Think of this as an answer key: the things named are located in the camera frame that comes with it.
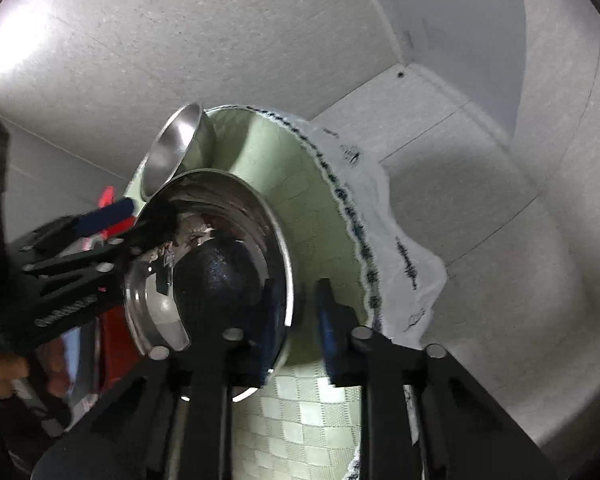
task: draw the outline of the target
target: red object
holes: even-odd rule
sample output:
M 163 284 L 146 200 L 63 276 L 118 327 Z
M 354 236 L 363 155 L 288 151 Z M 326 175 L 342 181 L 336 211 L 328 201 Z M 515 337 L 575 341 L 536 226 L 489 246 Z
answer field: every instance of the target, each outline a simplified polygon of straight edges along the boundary
M 114 189 L 109 186 L 102 193 L 98 207 L 107 206 L 113 203 L 114 200 Z M 126 231 L 135 221 L 136 218 L 133 216 L 123 220 L 103 231 L 101 233 L 102 238 L 106 240 Z M 100 378 L 100 393 L 103 393 L 131 371 L 131 368 L 140 360 L 140 354 L 129 334 L 123 306 L 112 308 L 101 314 L 99 319 L 101 335 L 100 369 L 103 371 Z

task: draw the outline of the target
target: white wall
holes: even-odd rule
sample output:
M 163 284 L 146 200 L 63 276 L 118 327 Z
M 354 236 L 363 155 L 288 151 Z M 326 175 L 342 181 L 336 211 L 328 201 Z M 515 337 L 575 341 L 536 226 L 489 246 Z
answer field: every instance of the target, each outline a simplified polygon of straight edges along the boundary
M 45 142 L 13 123 L 4 222 L 7 239 L 53 218 L 94 209 L 106 186 L 122 195 L 126 182 Z
M 525 71 L 524 1 L 390 1 L 394 24 L 411 42 L 411 59 L 455 85 L 512 135 Z
M 511 152 L 600 312 L 600 16 L 589 0 L 525 3 L 528 69 Z

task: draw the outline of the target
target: metal cup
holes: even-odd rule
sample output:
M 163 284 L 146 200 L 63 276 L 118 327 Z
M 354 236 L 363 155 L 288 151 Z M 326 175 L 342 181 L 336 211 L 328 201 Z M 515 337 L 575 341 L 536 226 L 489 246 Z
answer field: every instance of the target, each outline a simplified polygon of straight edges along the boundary
M 216 132 L 202 105 L 191 103 L 174 113 L 149 150 L 140 193 L 149 200 L 175 175 L 209 168 L 214 161 Z

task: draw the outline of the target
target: screw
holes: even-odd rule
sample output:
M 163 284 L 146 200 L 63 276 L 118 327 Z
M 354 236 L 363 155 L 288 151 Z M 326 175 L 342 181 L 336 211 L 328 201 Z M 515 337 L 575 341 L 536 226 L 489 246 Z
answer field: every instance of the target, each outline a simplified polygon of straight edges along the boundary
M 357 326 L 351 331 L 353 339 L 367 340 L 371 339 L 374 331 L 367 326 Z
M 96 265 L 96 270 L 98 272 L 109 272 L 113 269 L 114 264 L 110 264 L 109 262 L 102 262 L 101 264 Z
M 438 343 L 433 343 L 427 346 L 427 355 L 434 359 L 442 359 L 446 355 L 446 349 Z
M 227 328 L 222 332 L 222 337 L 227 341 L 242 341 L 244 332 L 239 328 Z
M 154 346 L 149 352 L 149 357 L 154 361 L 162 361 L 169 357 L 169 349 L 166 346 Z

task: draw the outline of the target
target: stainless steel bowl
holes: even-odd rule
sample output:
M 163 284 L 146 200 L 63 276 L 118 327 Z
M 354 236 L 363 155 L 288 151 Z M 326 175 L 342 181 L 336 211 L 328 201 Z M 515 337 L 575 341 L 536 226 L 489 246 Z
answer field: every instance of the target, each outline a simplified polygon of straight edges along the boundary
M 265 200 L 240 178 L 219 170 L 176 176 L 142 209 L 138 221 L 177 210 L 171 240 L 137 258 L 125 280 L 125 311 L 142 354 L 163 358 L 195 337 L 196 313 L 259 302 L 265 282 L 275 337 L 269 367 L 279 365 L 294 312 L 287 244 Z
M 149 150 L 140 193 L 147 201 L 174 175 L 208 168 L 214 161 L 216 132 L 202 105 L 191 103 L 174 113 Z

